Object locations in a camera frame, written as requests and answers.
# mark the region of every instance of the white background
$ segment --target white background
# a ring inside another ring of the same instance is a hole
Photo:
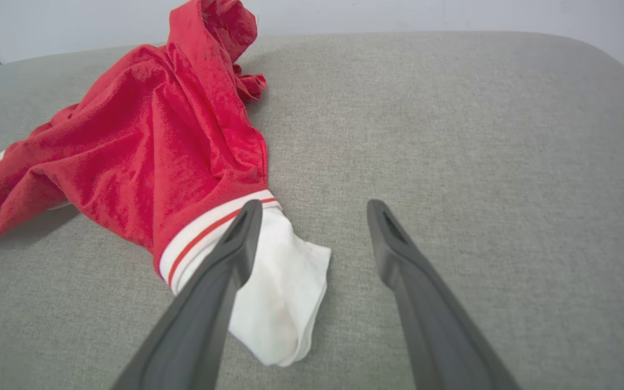
[[[0,61],[164,42],[185,0],[0,0]],[[244,0],[259,34],[515,30],[590,43],[624,64],[624,0]]]

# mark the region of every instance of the red stripe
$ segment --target red stripe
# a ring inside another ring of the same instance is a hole
[[[268,199],[263,199],[262,203],[269,203],[269,202],[275,202],[275,201],[276,201],[276,198],[268,198]],[[217,220],[216,222],[213,222],[213,224],[211,224],[209,227],[207,227],[203,232],[199,233],[198,236],[194,237],[194,239],[191,240],[189,242],[189,244],[186,245],[186,247],[184,247],[183,251],[180,252],[180,255],[178,256],[177,259],[175,259],[175,262],[173,263],[173,266],[170,269],[170,275],[168,276],[168,285],[169,286],[173,285],[173,276],[175,275],[175,270],[178,268],[178,265],[180,265],[180,262],[183,261],[184,256],[186,256],[186,254],[189,252],[189,250],[191,250],[196,244],[198,244],[210,232],[214,231],[219,226],[225,224],[226,222],[228,222],[228,220],[237,217],[237,214],[240,212],[240,210],[242,210],[242,209],[241,208],[237,209],[237,210],[231,212],[230,214],[226,215],[225,217]]]

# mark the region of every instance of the red garment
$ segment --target red garment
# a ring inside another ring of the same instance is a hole
[[[68,199],[146,247],[154,265],[189,222],[267,188],[267,146],[243,101],[262,75],[233,62],[255,40],[238,0],[191,0],[163,47],[137,47],[78,104],[0,158],[0,234]]]

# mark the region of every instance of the red and white garment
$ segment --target red and white garment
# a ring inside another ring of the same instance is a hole
[[[255,267],[230,331],[265,365],[309,351],[330,250],[293,233],[267,188],[267,146],[243,102],[262,75],[234,65],[257,36],[238,0],[173,10],[162,47],[137,47],[78,104],[0,153],[0,234],[74,204],[153,254],[175,294],[247,200],[263,203]]]

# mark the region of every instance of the white surface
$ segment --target white surface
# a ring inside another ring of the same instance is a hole
[[[0,0],[0,61],[163,42],[183,0]],[[262,35],[518,30],[572,37],[624,64],[624,0],[244,0]]]

